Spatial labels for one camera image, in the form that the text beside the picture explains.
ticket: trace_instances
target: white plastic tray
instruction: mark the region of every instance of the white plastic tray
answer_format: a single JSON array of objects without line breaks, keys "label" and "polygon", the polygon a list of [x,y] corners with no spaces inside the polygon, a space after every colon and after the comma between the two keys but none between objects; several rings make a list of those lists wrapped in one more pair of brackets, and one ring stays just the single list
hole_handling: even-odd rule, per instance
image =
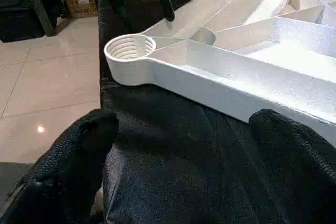
[{"label": "white plastic tray", "polygon": [[336,147],[336,0],[192,0],[109,41],[114,79],[152,83],[247,122],[263,108]]}]

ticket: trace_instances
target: white floor tile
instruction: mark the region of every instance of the white floor tile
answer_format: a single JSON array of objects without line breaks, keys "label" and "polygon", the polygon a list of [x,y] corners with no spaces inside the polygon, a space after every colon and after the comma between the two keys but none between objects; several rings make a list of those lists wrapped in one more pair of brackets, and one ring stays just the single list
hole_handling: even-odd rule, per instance
[{"label": "white floor tile", "polygon": [[98,65],[93,53],[26,62],[3,117],[98,100]]},{"label": "white floor tile", "polygon": [[26,48],[0,48],[0,65],[12,65],[23,63],[28,55],[29,47]]},{"label": "white floor tile", "polygon": [[62,56],[84,54],[87,52],[95,52],[98,57],[98,43],[95,43],[94,45],[86,45],[65,41],[57,46],[33,47],[30,50],[27,61],[45,60]]},{"label": "white floor tile", "polygon": [[8,98],[14,88],[22,64],[0,66],[0,115],[3,113]]},{"label": "white floor tile", "polygon": [[99,102],[0,119],[0,162],[33,163],[73,121]]}]

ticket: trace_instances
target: black glove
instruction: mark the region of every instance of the black glove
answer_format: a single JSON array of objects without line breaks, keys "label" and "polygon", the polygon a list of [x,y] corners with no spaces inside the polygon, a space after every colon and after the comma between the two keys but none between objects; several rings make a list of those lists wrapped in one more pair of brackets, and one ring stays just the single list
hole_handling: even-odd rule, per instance
[{"label": "black glove", "polygon": [[87,223],[117,133],[111,112],[75,121],[20,180],[0,223]]}]

